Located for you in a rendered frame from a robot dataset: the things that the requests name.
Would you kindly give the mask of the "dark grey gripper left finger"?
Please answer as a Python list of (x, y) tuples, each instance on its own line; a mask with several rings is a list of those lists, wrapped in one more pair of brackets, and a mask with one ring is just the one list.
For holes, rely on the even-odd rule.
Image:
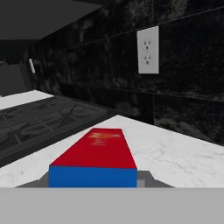
[(40, 179), (37, 180), (33, 180), (32, 182), (26, 183), (21, 185), (21, 187), (25, 188), (25, 187), (34, 187), (34, 188), (38, 188), (38, 187), (48, 187), (49, 184), (49, 172), (47, 172), (45, 175), (43, 175)]

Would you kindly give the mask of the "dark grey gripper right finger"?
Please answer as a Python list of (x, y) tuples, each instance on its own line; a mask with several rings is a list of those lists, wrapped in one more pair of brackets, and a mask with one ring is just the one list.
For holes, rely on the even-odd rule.
[(164, 182), (154, 179), (149, 171), (139, 171), (137, 174), (137, 186), (140, 188), (172, 188)]

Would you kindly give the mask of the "red and blue food box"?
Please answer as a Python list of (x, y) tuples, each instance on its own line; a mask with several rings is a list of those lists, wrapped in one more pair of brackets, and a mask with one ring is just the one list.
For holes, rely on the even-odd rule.
[(136, 187), (137, 166), (121, 129), (93, 128), (49, 165), (50, 187)]

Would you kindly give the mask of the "black gas hob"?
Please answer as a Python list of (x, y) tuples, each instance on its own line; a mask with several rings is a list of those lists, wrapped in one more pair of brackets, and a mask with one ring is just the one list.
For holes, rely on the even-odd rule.
[(0, 168), (116, 115), (65, 96), (0, 110)]

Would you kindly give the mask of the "dark grey fridge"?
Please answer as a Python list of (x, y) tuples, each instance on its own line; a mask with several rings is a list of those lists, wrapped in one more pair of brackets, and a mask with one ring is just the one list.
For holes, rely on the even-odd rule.
[(0, 66), (0, 95), (33, 90), (32, 75), (26, 64)]

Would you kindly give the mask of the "dark grey range hood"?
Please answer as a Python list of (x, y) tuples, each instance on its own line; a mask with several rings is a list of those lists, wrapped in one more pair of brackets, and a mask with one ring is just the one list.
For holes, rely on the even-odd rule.
[(42, 39), (99, 8), (74, 0), (0, 0), (0, 39)]

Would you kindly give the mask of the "small white wall switch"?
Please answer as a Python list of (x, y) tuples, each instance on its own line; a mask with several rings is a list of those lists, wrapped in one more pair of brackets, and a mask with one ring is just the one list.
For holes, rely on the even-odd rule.
[(30, 67), (31, 67), (31, 72), (32, 72), (33, 74), (35, 74), (36, 71), (35, 71), (35, 67), (34, 67), (34, 64), (33, 64), (32, 59), (29, 59), (29, 63), (30, 63)]

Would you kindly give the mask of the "white wall power socket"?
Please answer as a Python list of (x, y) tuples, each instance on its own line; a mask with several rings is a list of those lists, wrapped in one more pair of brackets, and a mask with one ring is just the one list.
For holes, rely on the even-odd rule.
[(136, 32), (137, 62), (140, 74), (158, 74), (159, 27)]

